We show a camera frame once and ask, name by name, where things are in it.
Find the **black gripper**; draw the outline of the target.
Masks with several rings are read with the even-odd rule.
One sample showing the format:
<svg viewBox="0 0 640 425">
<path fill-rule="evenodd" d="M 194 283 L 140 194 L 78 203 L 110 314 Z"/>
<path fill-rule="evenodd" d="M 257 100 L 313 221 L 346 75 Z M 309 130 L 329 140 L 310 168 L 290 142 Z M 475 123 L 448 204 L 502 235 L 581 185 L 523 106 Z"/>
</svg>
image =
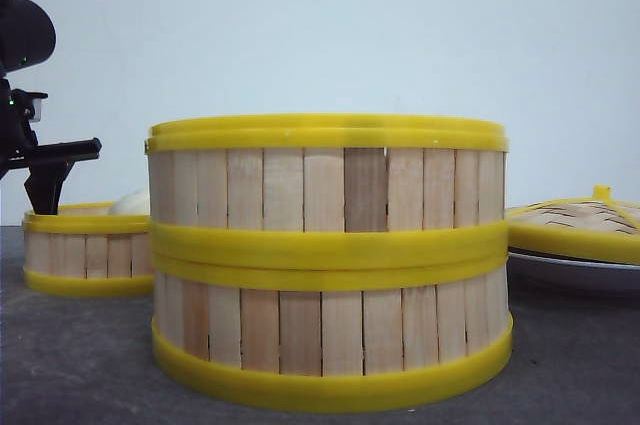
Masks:
<svg viewBox="0 0 640 425">
<path fill-rule="evenodd" d="M 44 92 L 12 89 L 1 80 L 1 177 L 10 170 L 29 168 L 24 183 L 33 211 L 39 215 L 57 215 L 62 186 L 77 161 L 99 157 L 98 138 L 38 143 L 31 123 L 41 119 Z"/>
</svg>

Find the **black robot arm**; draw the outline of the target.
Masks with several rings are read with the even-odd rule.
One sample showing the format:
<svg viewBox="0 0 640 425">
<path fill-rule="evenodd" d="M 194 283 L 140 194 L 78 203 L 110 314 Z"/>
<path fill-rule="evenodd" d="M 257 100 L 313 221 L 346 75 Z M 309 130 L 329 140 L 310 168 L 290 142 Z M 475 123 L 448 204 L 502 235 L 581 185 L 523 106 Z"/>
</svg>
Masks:
<svg viewBox="0 0 640 425">
<path fill-rule="evenodd" d="M 6 75 L 37 65 L 54 52 L 56 34 L 47 13 L 30 0 L 1 0 L 1 174 L 28 169 L 24 183 L 33 211 L 56 215 L 62 186 L 74 164 L 99 157 L 101 142 L 40 144 L 31 124 L 41 119 L 44 92 L 13 88 Z"/>
</svg>

